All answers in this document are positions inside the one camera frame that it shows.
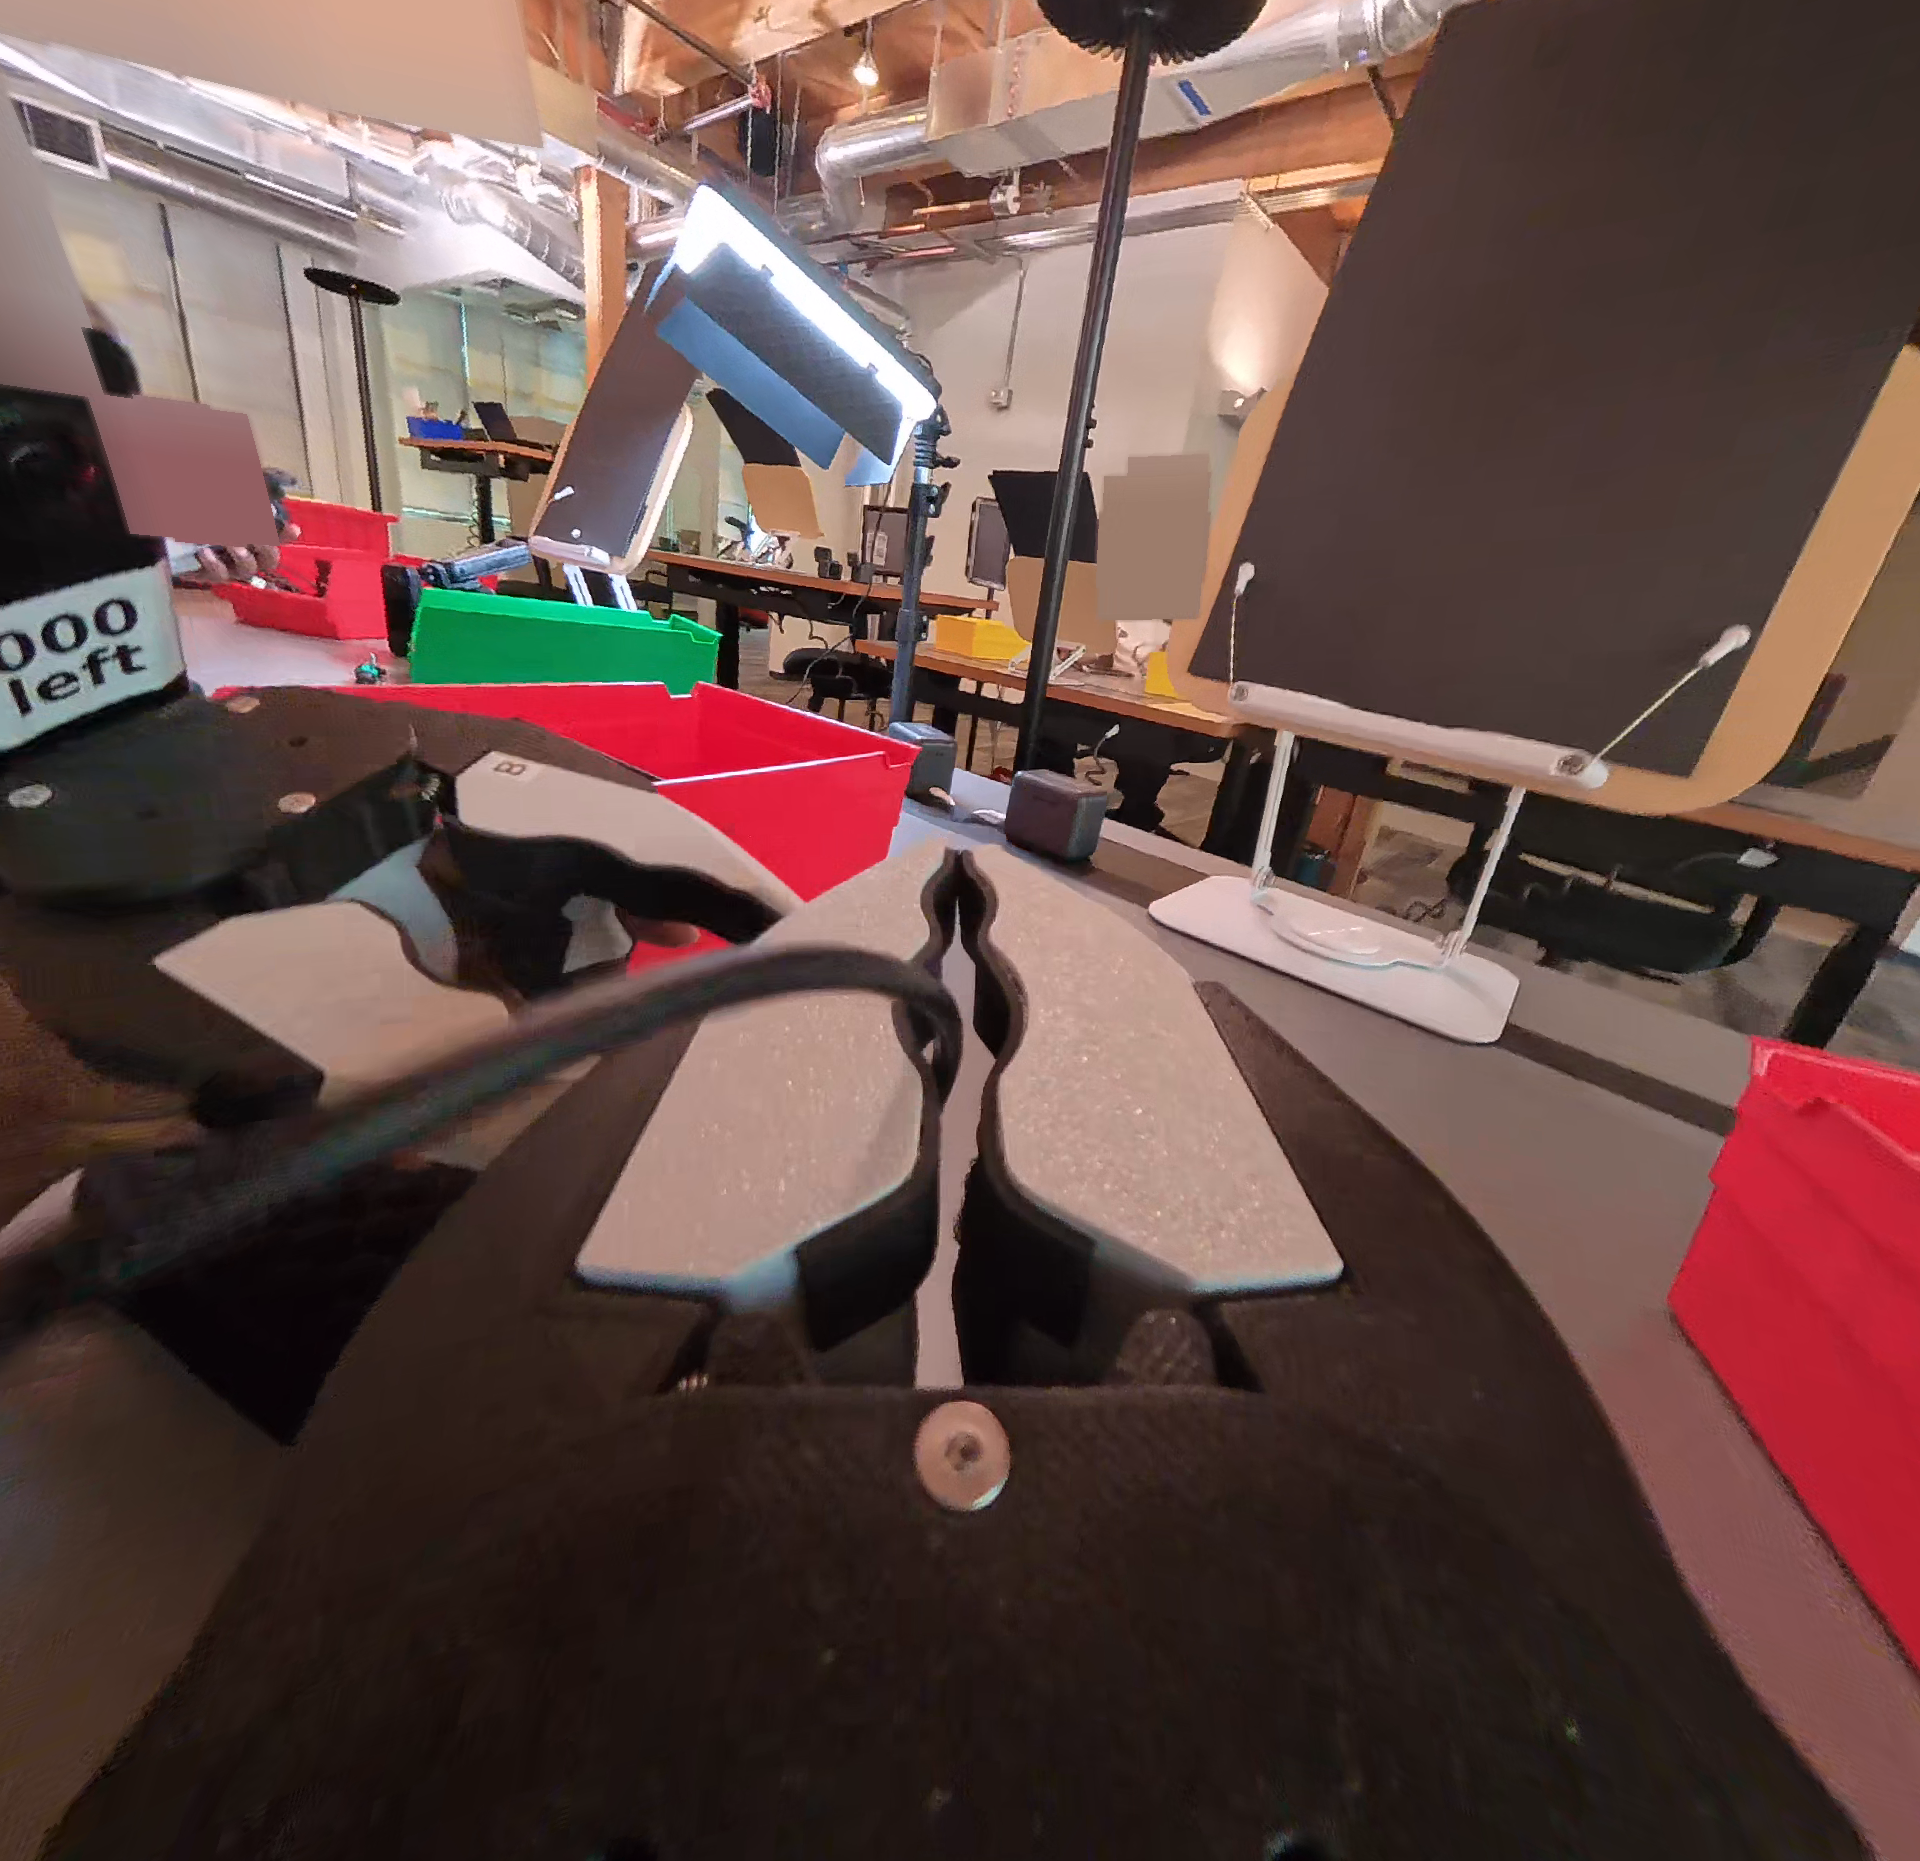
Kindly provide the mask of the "black floor lamp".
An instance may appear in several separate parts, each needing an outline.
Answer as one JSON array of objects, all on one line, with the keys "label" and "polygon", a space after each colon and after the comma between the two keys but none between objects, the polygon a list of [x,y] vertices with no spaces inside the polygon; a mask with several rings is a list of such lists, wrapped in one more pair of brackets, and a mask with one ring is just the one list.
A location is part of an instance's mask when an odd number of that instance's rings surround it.
[{"label": "black floor lamp", "polygon": [[384,469],[380,469],[380,432],[375,415],[375,390],[371,390],[371,347],[367,347],[367,312],[400,306],[400,289],[380,281],[367,281],[361,274],[348,274],[344,269],[304,265],[301,278],[348,308],[348,338],[353,338],[353,382],[357,403],[361,424],[361,459],[367,469],[367,505],[375,515],[387,515],[384,499]]}]

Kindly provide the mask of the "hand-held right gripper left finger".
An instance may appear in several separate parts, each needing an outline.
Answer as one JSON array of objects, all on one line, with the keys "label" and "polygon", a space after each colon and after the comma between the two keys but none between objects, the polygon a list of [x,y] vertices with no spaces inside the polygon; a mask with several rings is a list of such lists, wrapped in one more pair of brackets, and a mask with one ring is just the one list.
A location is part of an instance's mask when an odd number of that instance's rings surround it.
[{"label": "hand-held right gripper left finger", "polygon": [[815,1354],[921,1350],[957,1051],[890,997],[708,1016],[574,1260],[593,1290],[778,1314]]}]

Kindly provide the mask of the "red plastic bin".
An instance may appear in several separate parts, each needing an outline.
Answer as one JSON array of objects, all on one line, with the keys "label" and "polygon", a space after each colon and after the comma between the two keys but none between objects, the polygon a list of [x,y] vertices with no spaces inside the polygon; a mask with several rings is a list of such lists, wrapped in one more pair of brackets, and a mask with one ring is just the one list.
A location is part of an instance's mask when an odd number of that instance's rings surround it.
[{"label": "red plastic bin", "polygon": [[266,551],[205,548],[220,561],[216,591],[242,627],[387,646],[387,566],[417,570],[420,557],[380,557],[371,548],[281,545]]},{"label": "red plastic bin", "polygon": [[[238,715],[272,689],[216,689]],[[815,901],[884,860],[907,787],[909,752],[815,715],[731,689],[669,695],[658,681],[471,681],[328,689],[409,718],[420,763],[449,775],[488,747],[645,783],[719,826],[752,856]],[[420,874],[434,887],[434,832]],[[583,973],[651,963],[635,949],[486,949],[458,941],[458,985],[539,997]]]},{"label": "red plastic bin", "polygon": [[321,502],[298,492],[284,499],[284,515],[294,528],[294,540],[281,548],[284,556],[348,551],[375,561],[394,557],[397,515]]}]

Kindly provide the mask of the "wooden office desk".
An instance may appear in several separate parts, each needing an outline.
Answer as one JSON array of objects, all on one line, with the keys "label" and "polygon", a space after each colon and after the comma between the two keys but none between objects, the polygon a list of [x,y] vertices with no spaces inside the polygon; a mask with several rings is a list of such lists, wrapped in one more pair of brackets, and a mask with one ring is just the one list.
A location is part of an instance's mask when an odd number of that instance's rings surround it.
[{"label": "wooden office desk", "polygon": [[730,557],[697,557],[682,551],[651,551],[639,577],[630,581],[635,601],[667,609],[676,598],[697,598],[713,609],[717,663],[724,689],[743,684],[743,627],[748,620],[827,624],[841,632],[828,651],[828,675],[851,675],[876,684],[873,701],[887,705],[890,661],[860,656],[860,641],[890,640],[900,613],[900,582],[844,581],[803,570],[775,570]]},{"label": "wooden office desk", "polygon": [[[914,701],[940,718],[1020,730],[1027,675],[1008,663],[916,648]],[[1273,765],[1273,731],[1225,719],[1183,698],[1146,695],[1137,678],[1068,671],[1047,684],[1043,761],[1074,747],[1117,765],[1117,821],[1146,832],[1164,826],[1158,787],[1174,765],[1220,763],[1209,826],[1229,830],[1259,812]]]},{"label": "wooden office desk", "polygon": [[525,442],[495,435],[416,435],[401,432],[400,449],[416,451],[428,469],[458,472],[474,487],[478,542],[488,545],[508,531],[508,505],[494,499],[495,483],[526,483],[547,478],[557,459],[555,442]]},{"label": "wooden office desk", "polygon": [[1916,897],[1915,849],[1732,803],[1638,815],[1529,793],[1493,855],[1505,784],[1314,740],[1296,742],[1285,765],[1277,822],[1262,849],[1269,874],[1295,874],[1324,793],[1466,822],[1467,845],[1444,877],[1447,895],[1466,905],[1476,877],[1493,874],[1476,927],[1524,941],[1543,968],[1678,985],[1752,961],[1787,910],[1839,923],[1839,941],[1779,1029],[1782,1042],[1813,1051],[1837,1042]]}]

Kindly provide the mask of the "black light stand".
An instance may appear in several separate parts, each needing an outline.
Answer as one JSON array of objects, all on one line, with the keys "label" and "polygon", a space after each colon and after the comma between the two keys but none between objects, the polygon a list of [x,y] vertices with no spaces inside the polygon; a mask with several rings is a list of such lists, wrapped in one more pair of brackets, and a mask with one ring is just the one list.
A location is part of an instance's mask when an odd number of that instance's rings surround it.
[{"label": "black light stand", "polygon": [[922,640],[922,581],[925,557],[932,548],[932,522],[944,510],[944,499],[951,483],[939,481],[940,469],[957,467],[954,455],[944,455],[944,439],[951,432],[948,409],[932,409],[925,421],[914,431],[914,483],[907,490],[907,542],[904,542],[904,566],[900,566],[900,601],[898,601],[898,627],[894,627],[894,672],[890,672],[890,698],[887,698],[887,730],[914,724],[914,671]]}]

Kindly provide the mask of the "green plastic bin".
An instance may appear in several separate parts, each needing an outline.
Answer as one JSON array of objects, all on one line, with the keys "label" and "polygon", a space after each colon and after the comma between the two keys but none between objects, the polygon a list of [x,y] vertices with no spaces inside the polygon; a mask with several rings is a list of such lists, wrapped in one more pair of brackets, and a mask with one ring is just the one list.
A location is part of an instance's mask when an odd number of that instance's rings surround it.
[{"label": "green plastic bin", "polygon": [[409,640],[416,684],[717,681],[717,629],[678,613],[425,590]]}]

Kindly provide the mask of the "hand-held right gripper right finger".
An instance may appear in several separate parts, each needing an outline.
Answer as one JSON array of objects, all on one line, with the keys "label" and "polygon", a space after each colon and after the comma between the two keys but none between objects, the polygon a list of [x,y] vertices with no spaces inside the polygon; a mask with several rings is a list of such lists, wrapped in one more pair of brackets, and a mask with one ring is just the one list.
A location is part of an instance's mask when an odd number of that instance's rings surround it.
[{"label": "hand-held right gripper right finger", "polygon": [[1142,1314],[1331,1290],[1344,1255],[1193,974],[1017,860],[957,860],[991,1054],[957,1217],[957,1346],[981,1383],[1091,1383]]}]

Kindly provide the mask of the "silver ventilation duct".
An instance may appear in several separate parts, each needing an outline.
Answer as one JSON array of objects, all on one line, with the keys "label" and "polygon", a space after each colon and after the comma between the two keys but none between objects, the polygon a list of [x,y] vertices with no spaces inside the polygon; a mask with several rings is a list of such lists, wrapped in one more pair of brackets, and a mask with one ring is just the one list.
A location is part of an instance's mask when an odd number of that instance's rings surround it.
[{"label": "silver ventilation duct", "polygon": [[[1381,69],[1422,46],[1474,0],[1269,0],[1233,44],[1183,66],[1157,66],[1142,137],[1193,133],[1314,81]],[[1055,29],[954,55],[921,102],[841,121],[816,142],[820,232],[876,232],[884,196],[909,167],[969,177],[1036,167],[1108,146],[1120,74]]]}]

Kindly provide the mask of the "white flat charger pad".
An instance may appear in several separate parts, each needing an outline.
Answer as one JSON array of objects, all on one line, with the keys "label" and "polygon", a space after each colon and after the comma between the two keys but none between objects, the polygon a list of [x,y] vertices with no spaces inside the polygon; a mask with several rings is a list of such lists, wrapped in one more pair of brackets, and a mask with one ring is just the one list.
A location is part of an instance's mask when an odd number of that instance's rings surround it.
[{"label": "white flat charger pad", "polygon": [[[1233,675],[1232,698],[1249,715],[1277,718],[1277,747],[1267,780],[1255,855],[1246,879],[1213,877],[1169,892],[1146,916],[1174,936],[1209,944],[1269,973],[1314,985],[1327,994],[1387,1014],[1459,1045],[1497,1045],[1517,997],[1517,977],[1467,949],[1493,874],[1517,822],[1524,787],[1547,783],[1566,793],[1600,793],[1610,774],[1610,752],[1662,711],[1695,675],[1752,646],[1752,629],[1728,627],[1695,663],[1681,672],[1644,715],[1600,747],[1549,744],[1486,730],[1413,724],[1359,711],[1296,689],[1273,689]],[[1433,941],[1422,933],[1356,913],[1281,883],[1273,874],[1277,807],[1304,730],[1327,730],[1338,744],[1383,744],[1422,763],[1459,761],[1505,784],[1505,803],[1467,910],[1451,936]]]}]

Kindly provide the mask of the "red paper gift bag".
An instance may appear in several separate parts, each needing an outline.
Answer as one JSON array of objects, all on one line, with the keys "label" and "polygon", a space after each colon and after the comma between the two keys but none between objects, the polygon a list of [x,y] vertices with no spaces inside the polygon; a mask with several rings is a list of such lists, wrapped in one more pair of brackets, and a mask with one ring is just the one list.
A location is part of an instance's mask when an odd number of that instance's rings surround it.
[{"label": "red paper gift bag", "polygon": [[1755,1039],[1669,1309],[1916,1660],[1916,1076]]}]

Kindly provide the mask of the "dark panel white rim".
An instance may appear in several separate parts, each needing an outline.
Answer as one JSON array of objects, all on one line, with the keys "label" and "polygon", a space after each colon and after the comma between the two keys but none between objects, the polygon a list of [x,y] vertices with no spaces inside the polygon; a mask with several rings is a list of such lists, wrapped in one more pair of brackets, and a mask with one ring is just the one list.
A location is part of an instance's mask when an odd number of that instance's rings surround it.
[{"label": "dark panel white rim", "polygon": [[695,382],[635,296],[553,464],[526,537],[535,557],[601,573],[643,563],[693,442]]}]

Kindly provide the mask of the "large black panel tan rim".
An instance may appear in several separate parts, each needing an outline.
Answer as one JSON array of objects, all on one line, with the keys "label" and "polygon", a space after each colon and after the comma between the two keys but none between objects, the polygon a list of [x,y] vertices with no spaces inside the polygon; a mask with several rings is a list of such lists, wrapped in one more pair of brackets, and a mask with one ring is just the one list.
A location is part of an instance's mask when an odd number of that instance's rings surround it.
[{"label": "large black panel tan rim", "polygon": [[1916,0],[1470,3],[1169,666],[1300,740],[1729,803],[1916,499],[1915,323]]}]

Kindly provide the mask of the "led light panel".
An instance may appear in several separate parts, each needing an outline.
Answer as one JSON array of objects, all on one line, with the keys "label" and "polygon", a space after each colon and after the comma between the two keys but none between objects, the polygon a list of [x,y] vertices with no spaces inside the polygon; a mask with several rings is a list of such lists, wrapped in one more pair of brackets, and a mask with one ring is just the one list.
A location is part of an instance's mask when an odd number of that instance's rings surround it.
[{"label": "led light panel", "polygon": [[935,372],[753,202],[688,196],[645,312],[665,347],[847,487],[898,472],[940,404]]}]

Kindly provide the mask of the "black pole round top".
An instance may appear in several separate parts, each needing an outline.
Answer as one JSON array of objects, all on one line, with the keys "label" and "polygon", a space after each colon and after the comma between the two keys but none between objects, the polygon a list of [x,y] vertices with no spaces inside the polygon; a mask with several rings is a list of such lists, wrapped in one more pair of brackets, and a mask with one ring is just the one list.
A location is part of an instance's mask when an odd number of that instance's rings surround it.
[{"label": "black pole round top", "polygon": [[1154,66],[1183,66],[1225,51],[1259,17],[1267,0],[1036,0],[1043,20],[1086,52],[1117,52],[1113,127],[1108,137],[1104,187],[1097,200],[1088,294],[1078,323],[1078,349],[1068,382],[1063,449],[1047,515],[1043,573],[1038,618],[1027,666],[1020,742],[1012,765],[1040,765],[1047,684],[1055,675],[1057,632],[1063,618],[1073,531],[1078,520],[1078,483],[1094,431],[1097,376],[1121,253],[1125,204],[1135,183],[1142,117]]}]

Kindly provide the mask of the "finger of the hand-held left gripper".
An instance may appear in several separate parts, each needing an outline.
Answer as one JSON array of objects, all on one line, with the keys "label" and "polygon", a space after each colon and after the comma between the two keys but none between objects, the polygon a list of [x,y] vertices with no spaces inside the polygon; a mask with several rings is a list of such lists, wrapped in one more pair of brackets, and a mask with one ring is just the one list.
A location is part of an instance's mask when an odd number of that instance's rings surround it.
[{"label": "finger of the hand-held left gripper", "polygon": [[743,944],[800,892],[656,784],[488,747],[449,775],[434,901],[486,949],[630,949],[634,927]]},{"label": "finger of the hand-held left gripper", "polygon": [[409,1076],[513,1016],[494,992],[458,985],[453,920],[420,856],[406,849],[318,905],[232,913],[157,968],[324,1080]]}]

